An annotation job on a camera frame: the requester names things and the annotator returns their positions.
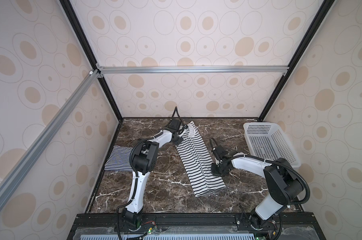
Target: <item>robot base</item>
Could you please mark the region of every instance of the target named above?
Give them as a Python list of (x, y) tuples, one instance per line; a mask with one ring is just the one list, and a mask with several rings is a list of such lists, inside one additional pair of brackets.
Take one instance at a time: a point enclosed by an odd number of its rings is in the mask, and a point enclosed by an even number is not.
[(135, 231), (141, 227), (142, 209), (139, 213), (130, 212), (127, 208), (122, 211), (122, 221), (126, 223), (130, 230)]

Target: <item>black frame edge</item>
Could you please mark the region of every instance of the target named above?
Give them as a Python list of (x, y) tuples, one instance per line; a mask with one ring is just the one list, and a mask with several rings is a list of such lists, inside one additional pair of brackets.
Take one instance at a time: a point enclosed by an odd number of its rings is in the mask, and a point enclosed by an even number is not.
[[(241, 213), (153, 213), (143, 214), (143, 219), (155, 219), (159, 226), (168, 228), (171, 226), (237, 226), (239, 231), (246, 230), (254, 234), (266, 234), (270, 228), (256, 231), (248, 223), (236, 225), (236, 220)], [(320, 225), (312, 212), (288, 212), (281, 213), (284, 225), (312, 225), (320, 240), (326, 240)], [(278, 216), (272, 216), (272, 219), (279, 222)], [(116, 227), (116, 214), (78, 214), (68, 235), (67, 240), (73, 239), (78, 228), (95, 227)]]
[[(170, 119), (170, 117), (124, 117), (124, 119)], [(219, 117), (182, 117), (182, 119), (255, 119), (256, 122), (260, 122), (258, 117), (254, 118), (247, 118), (247, 117), (226, 117), (226, 118), (219, 118)]]
[(307, 49), (309, 43), (313, 39), (314, 35), (316, 34), (318, 28), (320, 27), (321, 23), (323, 22), (325, 16), (327, 15), (329, 9), (332, 7), (333, 2), (335, 0), (324, 0), (321, 4), (321, 7), (319, 8), (318, 12), (316, 13), (315, 17), (313, 18), (313, 21), (311, 25), (309, 26), (308, 30), (306, 31), (303, 40), (300, 42), (300, 45), (298, 46), (296, 52), (294, 53), (291, 61), (289, 62), (289, 70), (285, 75), (283, 75), (277, 84), (275, 90), (273, 91), (272, 95), (270, 96), (268, 102), (265, 105), (265, 108), (261, 112), (261, 115), (259, 117), (260, 122), (263, 122), (266, 115), (268, 114), (269, 110), (272, 108), (273, 103), (277, 99), (278, 95), (280, 94), (281, 90), (283, 89), (286, 81), (289, 79), (290, 75), (294, 71), (296, 65), (299, 63), (301, 56)]
[[(90, 65), (92, 66), (93, 69), (98, 70), (97, 59), (93, 54), (93, 51), (92, 51), (92, 48), (90, 47), (89, 42), (87, 41), (86, 35), (81, 27), (81, 24), (78, 21), (76, 13), (74, 12), (73, 6), (71, 5), (69, 0), (59, 0), (59, 2), (61, 3), (63, 10), (65, 11), (66, 16), (68, 17), (68, 20), (78, 38), (78, 41), (81, 44), (82, 49), (84, 50), (85, 55), (90, 62)], [(114, 98), (111, 94), (111, 91), (108, 87), (108, 84), (107, 84), (105, 78), (102, 76), (102, 78), (99, 78), (98, 81), (100, 82), (100, 85), (110, 103), (111, 108), (113, 109), (114, 113), (116, 114), (118, 121), (122, 121), (123, 120), (122, 115), (117, 107), (116, 102), (114, 101)]]
[(102, 181), (102, 178), (104, 177), (104, 173), (105, 173), (105, 164), (107, 163), (108, 159), (109, 159), (109, 156), (113, 150), (113, 147), (114, 147), (114, 143), (116, 142), (117, 140), (117, 137), (118, 137), (118, 133), (120, 132), (121, 130), (121, 127), (122, 127), (122, 123), (123, 123), (123, 119), (121, 121), (118, 122), (118, 126), (117, 126), (117, 129), (116, 129), (116, 132), (113, 136), (113, 138), (110, 140), (111, 144), (110, 144), (110, 147), (108, 149), (108, 153), (107, 155), (105, 156), (105, 159), (104, 159), (104, 162), (102, 163), (102, 168), (101, 168), (101, 171), (100, 171), (100, 174), (98, 175), (98, 178), (97, 178), (97, 181), (96, 181), (96, 184), (93, 188), (93, 191), (92, 191), (92, 194), (90, 195), (90, 200), (87, 204), (87, 207), (86, 207), (86, 210), (85, 210), (85, 213), (86, 214), (89, 214), (90, 211), (92, 210), (92, 207), (93, 207), (93, 204), (94, 204), (94, 200), (96, 199), (96, 195), (98, 193), (98, 189), (100, 188), (100, 185), (101, 185), (101, 181)]

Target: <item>red wire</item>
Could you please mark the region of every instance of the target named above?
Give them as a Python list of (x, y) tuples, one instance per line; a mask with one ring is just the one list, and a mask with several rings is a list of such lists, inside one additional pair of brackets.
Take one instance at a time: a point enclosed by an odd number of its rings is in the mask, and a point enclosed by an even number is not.
[(148, 221), (148, 222), (146, 222), (144, 224), (147, 224), (147, 223), (150, 223), (150, 224), (153, 224), (154, 226), (157, 226), (155, 221)]
[[(273, 224), (273, 225), (275, 225), (273, 222), (271, 222), (271, 221), (268, 221), (268, 222), (270, 222), (271, 224)], [(275, 230), (274, 230), (274, 232), (276, 232), (277, 231), (277, 227), (276, 227), (276, 225), (275, 225)], [(272, 238), (271, 236), (269, 237), (270, 239)]]

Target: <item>striped shirt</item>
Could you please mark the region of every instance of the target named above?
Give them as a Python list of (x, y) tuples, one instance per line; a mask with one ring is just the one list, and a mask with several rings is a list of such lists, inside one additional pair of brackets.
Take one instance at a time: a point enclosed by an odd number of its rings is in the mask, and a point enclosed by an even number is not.
[(115, 145), (105, 164), (105, 170), (133, 171), (129, 163), (129, 156), (132, 149), (132, 147), (121, 147)]
[(225, 183), (221, 177), (212, 175), (212, 157), (194, 122), (190, 122), (188, 127), (183, 134), (184, 140), (176, 148), (184, 164), (194, 195), (199, 197), (224, 188)]

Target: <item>black mounting rail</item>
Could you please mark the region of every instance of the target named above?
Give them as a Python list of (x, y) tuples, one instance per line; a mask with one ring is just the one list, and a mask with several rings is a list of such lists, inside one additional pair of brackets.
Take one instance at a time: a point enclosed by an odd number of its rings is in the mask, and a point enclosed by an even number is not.
[(304, 54), (309, 43), (311, 42), (312, 38), (316, 34), (321, 23), (323, 22), (325, 16), (327, 15), (329, 9), (332, 7), (334, 1), (335, 0), (324, 0), (323, 3), (321, 4), (318, 12), (316, 13), (316, 15), (313, 18), (311, 25), (309, 26), (308, 30), (306, 31), (306, 33), (303, 37), (303, 40), (301, 40), (300, 45), (298, 46), (296, 52), (294, 53), (291, 61), (288, 64), (288, 67), (289, 67), (288, 72), (281, 77), (275, 90), (273, 91), (268, 102), (266, 103), (265, 108), (261, 112), (261, 115), (259, 117), (260, 122), (264, 121), (270, 108), (272, 107), (273, 103), (275, 103), (275, 100), (277, 99), (278, 95), (280, 94), (281, 90), (283, 89), (286, 81), (289, 79), (289, 77), (292, 74), (292, 72), (294, 71), (296, 65), (299, 63), (301, 56)]
[[(274, 230), (273, 223), (257, 231), (251, 227), (249, 223), (240, 219), (241, 213), (154, 213), (143, 214), (142, 221), (155, 221), (158, 228), (166, 230), (169, 227), (237, 227), (238, 231), (248, 231), (255, 234), (256, 237), (266, 236), (270, 230)], [(146, 224), (136, 231), (131, 232), (127, 225), (120, 219), (120, 231), (125, 234), (142, 234), (146, 232), (151, 225)], [(78, 214), (74, 221), (67, 240), (72, 240), (78, 228), (96, 228), (96, 227), (116, 227), (116, 214)], [(272, 220), (280, 223), (278, 216), (273, 216)], [(326, 240), (320, 225), (315, 216), (311, 212), (292, 212), (281, 213), (283, 227), (313, 227), (320, 240)]]

